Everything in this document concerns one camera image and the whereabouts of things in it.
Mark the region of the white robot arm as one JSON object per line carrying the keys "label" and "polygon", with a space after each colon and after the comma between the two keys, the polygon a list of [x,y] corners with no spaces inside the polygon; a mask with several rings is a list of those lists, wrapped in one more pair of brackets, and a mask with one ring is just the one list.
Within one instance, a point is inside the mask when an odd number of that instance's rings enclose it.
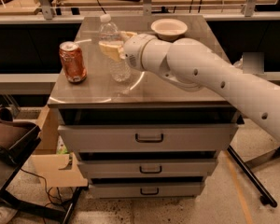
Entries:
{"label": "white robot arm", "polygon": [[99,47],[109,58],[123,59],[131,68],[151,72],[185,91],[195,84],[214,91],[280,142],[280,86],[244,73],[203,43],[140,34],[126,41],[101,41]]}

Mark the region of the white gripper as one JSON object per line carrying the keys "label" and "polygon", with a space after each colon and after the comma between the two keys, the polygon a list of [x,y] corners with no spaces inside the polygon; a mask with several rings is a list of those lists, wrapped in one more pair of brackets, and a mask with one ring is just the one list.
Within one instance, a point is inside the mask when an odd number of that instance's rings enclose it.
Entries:
{"label": "white gripper", "polygon": [[148,44],[157,39],[154,35],[140,34],[135,32],[121,31],[122,41],[100,41],[101,52],[115,62],[121,60],[135,70],[154,72],[158,67],[152,60]]}

